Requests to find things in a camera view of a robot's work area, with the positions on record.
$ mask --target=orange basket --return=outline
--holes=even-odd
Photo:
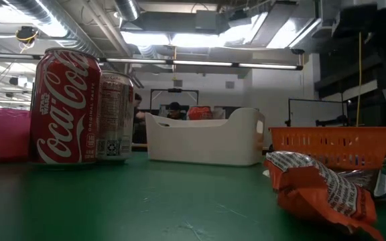
[[[273,148],[309,155],[333,169],[380,169],[386,127],[271,127]]]

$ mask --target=coca-cola can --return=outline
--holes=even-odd
[[[133,85],[129,76],[103,71],[99,115],[99,161],[124,161],[131,156]]]
[[[96,161],[100,78],[93,56],[46,50],[37,65],[31,106],[32,163],[66,167]]]

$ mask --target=green tabletop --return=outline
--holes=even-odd
[[[279,208],[262,172],[149,161],[146,153],[82,171],[0,165],[0,240],[346,239]],[[377,211],[386,237],[386,203]]]

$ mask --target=air vent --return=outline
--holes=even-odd
[[[182,80],[174,80],[174,87],[182,87]]]
[[[226,88],[230,88],[230,89],[235,88],[235,82],[234,81],[226,81]]]

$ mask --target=white plastic bin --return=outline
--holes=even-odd
[[[228,120],[172,120],[146,114],[148,157],[160,161],[248,166],[263,160],[265,117],[239,108]]]

